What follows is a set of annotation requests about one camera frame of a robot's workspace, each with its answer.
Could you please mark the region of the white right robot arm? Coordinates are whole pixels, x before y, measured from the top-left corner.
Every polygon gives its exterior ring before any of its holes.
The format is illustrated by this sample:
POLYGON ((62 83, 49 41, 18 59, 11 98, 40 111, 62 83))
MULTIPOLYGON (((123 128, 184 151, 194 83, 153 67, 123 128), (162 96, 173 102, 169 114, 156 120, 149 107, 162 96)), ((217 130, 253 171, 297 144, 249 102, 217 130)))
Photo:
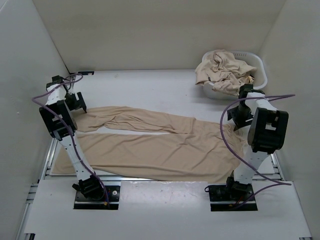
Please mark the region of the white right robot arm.
POLYGON ((244 160, 227 179, 224 193, 230 200, 247 192, 262 162, 283 147, 289 121, 288 112, 272 106, 265 93, 251 84, 240 87, 237 102, 238 106, 226 110, 227 119, 233 120, 235 131, 249 127, 248 148, 244 160))

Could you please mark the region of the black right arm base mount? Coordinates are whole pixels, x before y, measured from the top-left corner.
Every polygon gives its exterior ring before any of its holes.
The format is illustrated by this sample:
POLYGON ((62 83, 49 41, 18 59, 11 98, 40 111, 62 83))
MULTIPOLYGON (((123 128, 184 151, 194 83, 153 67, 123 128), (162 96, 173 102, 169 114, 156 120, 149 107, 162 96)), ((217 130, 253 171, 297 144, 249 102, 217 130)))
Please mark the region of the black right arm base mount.
POLYGON ((228 188, 227 185, 213 184, 204 188, 209 195, 211 212, 252 212, 257 211, 257 203, 251 184, 245 185, 245 190, 228 188))

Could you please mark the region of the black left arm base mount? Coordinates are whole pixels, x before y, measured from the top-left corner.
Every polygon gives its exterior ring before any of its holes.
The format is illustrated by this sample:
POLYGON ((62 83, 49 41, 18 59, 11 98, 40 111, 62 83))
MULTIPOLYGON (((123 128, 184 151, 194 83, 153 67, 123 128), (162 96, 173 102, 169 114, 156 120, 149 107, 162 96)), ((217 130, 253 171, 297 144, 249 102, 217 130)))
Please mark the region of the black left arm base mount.
POLYGON ((105 185, 91 176, 87 180, 74 183, 72 188, 76 191, 73 208, 75 210, 118 210, 121 186, 105 185))

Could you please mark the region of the beige trousers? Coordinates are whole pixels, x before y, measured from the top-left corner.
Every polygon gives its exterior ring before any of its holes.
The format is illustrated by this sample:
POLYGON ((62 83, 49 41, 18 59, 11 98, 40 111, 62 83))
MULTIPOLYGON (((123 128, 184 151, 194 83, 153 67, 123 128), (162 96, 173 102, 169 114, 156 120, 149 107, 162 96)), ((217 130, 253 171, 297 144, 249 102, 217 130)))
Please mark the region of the beige trousers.
POLYGON ((158 181, 223 183, 247 141, 230 124, 128 106, 76 110, 80 147, 94 170, 158 181))

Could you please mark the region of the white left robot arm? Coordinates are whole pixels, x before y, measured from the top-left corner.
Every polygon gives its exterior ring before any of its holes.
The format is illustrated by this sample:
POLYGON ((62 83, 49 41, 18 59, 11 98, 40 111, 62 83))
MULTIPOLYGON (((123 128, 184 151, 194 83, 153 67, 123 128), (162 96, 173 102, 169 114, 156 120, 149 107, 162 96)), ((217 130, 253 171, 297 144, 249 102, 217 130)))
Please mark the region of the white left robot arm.
POLYGON ((56 139, 66 150, 74 168, 78 184, 85 186, 91 184, 87 194, 93 200, 100 200, 105 194, 105 188, 97 183, 95 171, 88 163, 76 131, 78 129, 73 111, 87 112, 87 106, 81 92, 74 91, 75 83, 83 78, 80 73, 67 77, 60 75, 52 77, 46 84, 46 93, 32 98, 39 105, 39 113, 52 138, 56 139))

